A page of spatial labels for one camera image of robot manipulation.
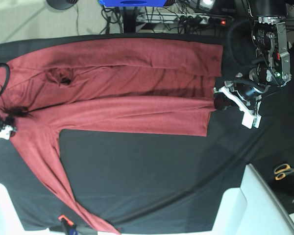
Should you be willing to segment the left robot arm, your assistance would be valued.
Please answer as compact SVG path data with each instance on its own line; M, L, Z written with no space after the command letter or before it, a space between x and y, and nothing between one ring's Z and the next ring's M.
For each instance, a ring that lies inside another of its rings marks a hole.
M242 102L242 111L253 116L258 114L261 101L273 95L270 88L278 90L290 82L290 54L285 26L287 7L284 0L248 0L249 16L230 26L226 42L228 53L239 67L249 70L248 74L237 74L231 81L214 92L214 106L217 110L238 105ZM235 29L249 24L251 38L256 47L256 58L249 64L240 62L233 50L232 39Z

